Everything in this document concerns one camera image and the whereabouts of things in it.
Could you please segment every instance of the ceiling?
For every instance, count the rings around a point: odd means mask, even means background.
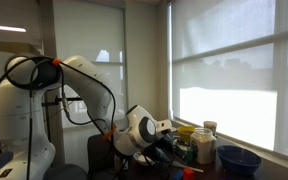
[[[162,0],[118,0],[158,5]],[[42,47],[38,0],[0,0],[0,25],[25,28],[26,32],[0,30],[0,41],[30,43]]]

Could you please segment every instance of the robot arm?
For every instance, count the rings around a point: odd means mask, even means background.
[[[55,148],[48,142],[44,132],[40,99],[46,90],[64,84],[70,86],[85,102],[87,113],[99,131],[113,134],[108,140],[121,157],[132,156],[171,131],[170,120],[156,121],[138,105],[126,114],[128,128],[112,131],[113,115],[108,113],[108,107],[112,100],[115,106],[115,99],[109,81],[81,56],[72,56],[63,62],[43,56],[15,56],[7,64],[6,72],[7,79],[0,85],[0,140],[10,147],[14,158],[0,170],[0,175],[8,172],[5,179],[12,179],[12,173],[14,179],[24,179],[27,164],[23,162],[27,162],[29,154],[32,157],[29,162],[31,179],[43,177],[50,166]],[[32,129],[28,119],[33,119]],[[31,131],[32,150],[28,151]]]

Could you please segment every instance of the ceiling light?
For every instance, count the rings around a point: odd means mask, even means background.
[[[9,26],[0,26],[0,30],[26,32],[26,29],[24,29],[24,28],[9,27]]]

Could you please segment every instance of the desk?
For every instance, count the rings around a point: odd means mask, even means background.
[[[226,141],[223,138],[218,138],[216,142],[217,146],[221,145],[231,145],[232,143]],[[281,166],[279,164],[273,163],[266,159],[263,159],[263,164],[255,171],[253,176],[243,177],[225,171],[222,167],[222,163],[216,155],[216,160],[214,163],[207,165],[200,165],[198,163],[193,163],[192,166],[204,170],[203,173],[194,172],[195,179],[199,180],[288,180],[288,168]],[[173,179],[176,172],[181,170],[181,168],[176,168],[169,166],[170,176],[168,179]],[[147,179],[165,179],[167,177],[167,171],[160,171],[152,167],[142,166],[138,164],[135,160],[132,160],[129,165],[129,170],[126,172],[127,179],[136,180],[147,180]]]

